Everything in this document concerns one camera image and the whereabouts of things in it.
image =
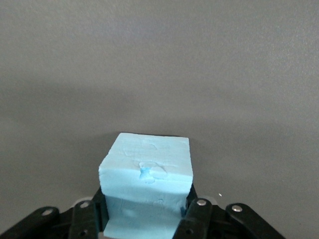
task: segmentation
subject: foam block top face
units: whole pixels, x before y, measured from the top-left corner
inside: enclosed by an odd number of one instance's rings
[[[121,133],[99,177],[110,216],[106,236],[169,239],[193,179],[188,138]]]

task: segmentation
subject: gray wall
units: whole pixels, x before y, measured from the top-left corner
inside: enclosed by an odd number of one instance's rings
[[[0,232],[93,195],[128,131],[189,137],[199,194],[319,235],[317,0],[2,0],[0,100]]]

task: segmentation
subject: black plastic bracket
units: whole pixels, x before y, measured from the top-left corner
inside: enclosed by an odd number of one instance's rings
[[[226,207],[230,222],[241,228],[252,239],[285,239],[254,210],[242,203]]]
[[[211,211],[212,204],[208,200],[193,200],[173,239],[206,239]]]
[[[83,201],[75,205],[69,239],[96,239],[99,234],[99,221],[92,201]]]
[[[15,224],[0,239],[28,239],[51,228],[59,218],[59,210],[55,207],[43,207]]]

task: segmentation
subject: silver screw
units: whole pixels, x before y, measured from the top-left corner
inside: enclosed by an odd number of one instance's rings
[[[238,205],[232,206],[231,209],[232,209],[233,211],[235,211],[235,212],[238,212],[238,213],[241,212],[241,211],[243,211],[243,209],[242,209],[240,206],[238,206]]]
[[[199,199],[199,200],[197,201],[197,204],[200,205],[200,206],[205,206],[205,205],[206,205],[206,201],[203,200],[203,199]]]
[[[52,208],[47,209],[47,210],[45,210],[45,211],[42,213],[42,216],[47,216],[47,215],[51,214],[52,212],[53,212],[53,209],[52,209]]]
[[[84,202],[80,205],[80,208],[86,208],[89,205],[89,202]]]

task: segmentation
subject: light blue foam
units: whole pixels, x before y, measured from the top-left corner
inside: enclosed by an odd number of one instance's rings
[[[99,167],[116,239],[170,239],[185,210],[193,172],[184,137],[121,133]]]

